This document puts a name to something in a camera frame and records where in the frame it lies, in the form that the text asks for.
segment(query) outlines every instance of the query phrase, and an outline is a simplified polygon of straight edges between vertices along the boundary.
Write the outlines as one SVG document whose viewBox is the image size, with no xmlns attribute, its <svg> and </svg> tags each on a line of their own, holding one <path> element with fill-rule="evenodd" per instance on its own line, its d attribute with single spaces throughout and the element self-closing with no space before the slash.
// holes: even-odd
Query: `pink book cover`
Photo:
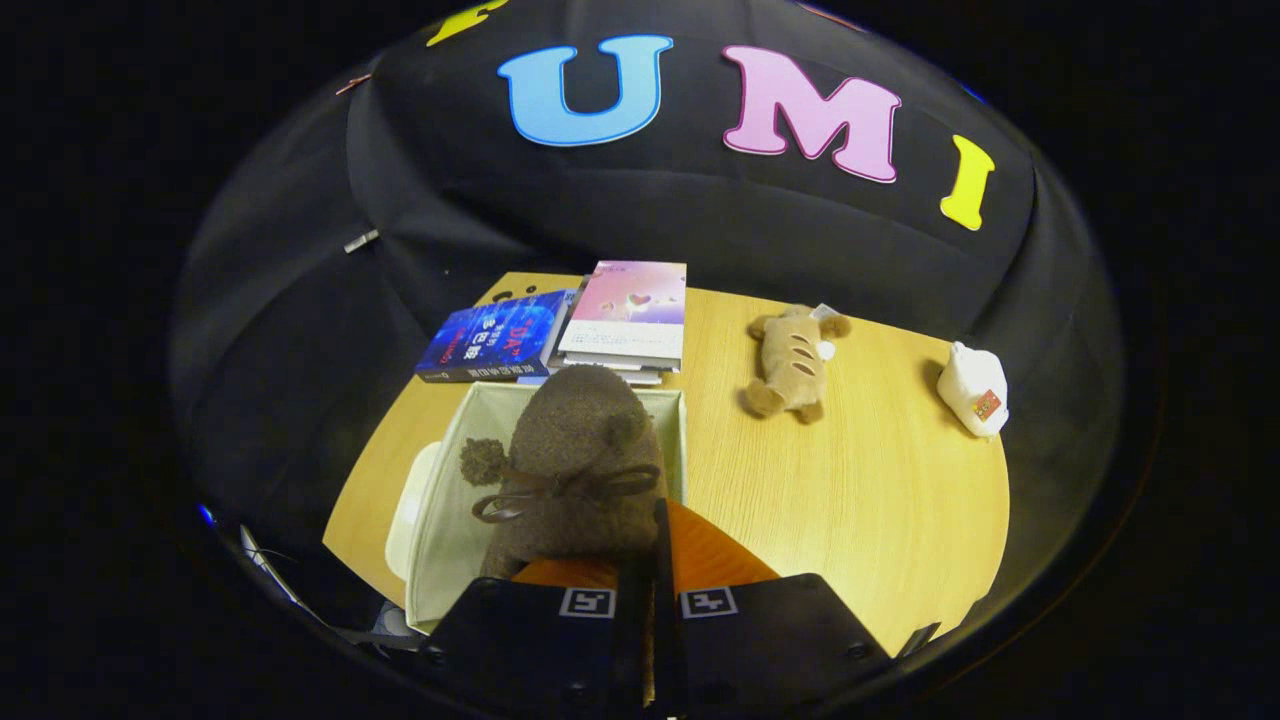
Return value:
<svg viewBox="0 0 1280 720">
<path fill-rule="evenodd" d="M 557 350 L 678 360 L 685 263 L 602 260 Z"/>
</svg>

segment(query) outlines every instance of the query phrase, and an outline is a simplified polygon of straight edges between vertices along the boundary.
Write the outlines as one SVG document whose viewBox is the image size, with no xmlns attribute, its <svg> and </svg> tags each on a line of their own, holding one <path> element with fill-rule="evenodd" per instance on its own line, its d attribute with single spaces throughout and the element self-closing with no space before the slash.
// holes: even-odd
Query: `yellow letter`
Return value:
<svg viewBox="0 0 1280 720">
<path fill-rule="evenodd" d="M 477 24 L 483 23 L 485 18 L 489 17 L 489 13 L 497 10 L 498 8 L 502 8 L 506 4 L 507 0 L 493 0 L 493 3 L 476 5 L 475 8 L 468 8 L 466 10 L 462 10 L 456 15 L 449 15 L 449 19 L 444 20 L 444 24 L 440 26 L 440 32 L 435 33 L 435 37 L 426 41 L 426 46 L 430 47 L 443 40 L 453 37 L 454 35 L 465 29 L 476 27 Z M 485 10 L 485 14 L 481 15 L 480 10 Z"/>
<path fill-rule="evenodd" d="M 996 163 L 969 138 L 952 135 L 951 141 L 960 150 L 960 168 L 951 195 L 942 199 L 942 214 L 975 231 L 982 227 L 978 210 L 982 209 L 982 193 L 987 191 L 987 173 L 996 169 Z"/>
</svg>

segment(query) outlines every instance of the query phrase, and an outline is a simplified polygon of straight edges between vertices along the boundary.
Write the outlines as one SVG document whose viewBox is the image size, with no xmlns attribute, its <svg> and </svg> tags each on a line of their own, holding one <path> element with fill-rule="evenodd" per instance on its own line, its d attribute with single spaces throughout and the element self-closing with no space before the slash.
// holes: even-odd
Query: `black mount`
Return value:
<svg viewBox="0 0 1280 720">
<path fill-rule="evenodd" d="M 664 501 L 655 518 L 657 551 L 623 564 L 616 592 L 476 579 L 417 653 L 421 674 L 518 717 L 750 720 L 804 715 L 892 667 L 815 574 L 676 596 Z"/>
</svg>

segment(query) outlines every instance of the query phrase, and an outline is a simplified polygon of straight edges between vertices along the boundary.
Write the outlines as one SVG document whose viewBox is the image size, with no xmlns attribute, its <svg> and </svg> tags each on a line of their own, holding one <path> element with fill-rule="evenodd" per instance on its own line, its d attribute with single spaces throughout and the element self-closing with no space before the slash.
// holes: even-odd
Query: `pink letter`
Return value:
<svg viewBox="0 0 1280 720">
<path fill-rule="evenodd" d="M 724 56 L 742 68 L 742 117 L 724 133 L 724 145 L 741 152 L 781 155 L 787 141 L 777 133 L 777 113 L 791 126 L 800 152 L 822 155 L 840 128 L 849 126 L 845 146 L 831 159 L 846 173 L 876 182 L 893 182 L 893 110 L 902 100 L 861 78 L 847 78 L 823 100 L 791 58 L 730 45 Z"/>
</svg>

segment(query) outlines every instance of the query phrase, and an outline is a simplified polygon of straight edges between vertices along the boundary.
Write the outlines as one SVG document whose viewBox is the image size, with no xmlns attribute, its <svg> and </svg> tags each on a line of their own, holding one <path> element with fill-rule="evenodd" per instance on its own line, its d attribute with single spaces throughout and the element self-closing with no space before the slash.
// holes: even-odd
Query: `stack of books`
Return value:
<svg viewBox="0 0 1280 720">
<path fill-rule="evenodd" d="M 685 272 L 685 263 L 604 260 L 577 290 L 460 310 L 417 377 L 538 384 L 571 365 L 604 365 L 631 384 L 659 384 L 681 370 Z"/>
<path fill-rule="evenodd" d="M 631 384 L 678 373 L 685 345 L 685 263 L 602 260 L 579 288 L 552 369 L 604 365 Z"/>
</svg>

